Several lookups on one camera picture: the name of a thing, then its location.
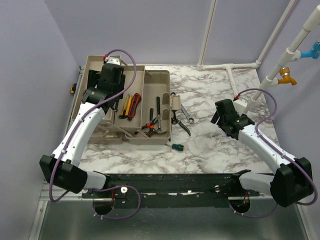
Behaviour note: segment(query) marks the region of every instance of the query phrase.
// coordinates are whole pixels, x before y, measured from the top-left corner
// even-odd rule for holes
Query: gray wall
[[[28,239],[79,69],[43,0],[0,3],[0,239]]]
[[[77,63],[115,48],[138,63],[199,60],[211,0],[45,0]],[[289,0],[219,0],[205,64],[254,62]]]
[[[263,80],[274,67],[318,4],[320,4],[318,0],[299,1],[258,69],[260,80]],[[320,26],[305,38],[298,50],[302,52],[310,50],[318,38],[320,38]],[[301,59],[289,63],[288,66],[291,76],[298,84],[295,86],[283,84],[269,88],[278,102],[277,115],[273,120],[275,130],[282,148],[297,157],[306,157],[311,161],[313,179],[320,189],[320,59]],[[320,200],[307,208],[320,238]]]

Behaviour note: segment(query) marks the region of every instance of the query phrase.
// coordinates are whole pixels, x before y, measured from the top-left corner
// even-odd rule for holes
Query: marble surface
[[[195,119],[188,124],[181,111],[177,118],[190,129],[191,137],[178,125],[173,125],[171,142],[183,144],[183,152],[166,145],[88,144],[83,152],[80,168],[102,173],[176,174],[176,173],[235,173],[250,169],[258,173],[271,172],[267,165],[247,146],[210,123],[215,113],[215,102],[233,98],[229,77],[225,70],[197,71],[194,66],[147,66],[147,70],[168,70],[171,91]],[[234,69],[233,77],[238,90],[259,86],[255,69]],[[262,105],[248,116],[255,121],[269,115],[264,97]],[[260,130],[278,143],[272,121],[260,125]]]

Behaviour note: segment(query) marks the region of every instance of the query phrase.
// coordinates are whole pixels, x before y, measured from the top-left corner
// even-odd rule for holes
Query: faucet
[[[278,84],[288,84],[291,83],[292,85],[296,85],[297,82],[292,77],[290,77],[290,69],[288,67],[283,67],[279,71],[282,79],[278,80]]]

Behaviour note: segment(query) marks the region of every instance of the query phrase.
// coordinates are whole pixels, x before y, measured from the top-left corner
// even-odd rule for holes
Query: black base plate
[[[235,193],[231,179],[233,174],[108,174],[105,188],[129,185],[135,187],[141,197],[141,208],[228,208],[228,197],[243,197],[246,190]],[[250,196],[259,196],[248,191]],[[85,199],[111,199],[112,191],[88,191]],[[121,193],[114,190],[114,208],[134,209],[137,207],[136,193],[128,189]]]

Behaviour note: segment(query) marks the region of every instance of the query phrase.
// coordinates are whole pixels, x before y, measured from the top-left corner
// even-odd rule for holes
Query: screwdriver
[[[172,144],[172,145],[166,144],[166,145],[179,152],[182,152],[185,149],[185,146],[183,146],[182,144]]]

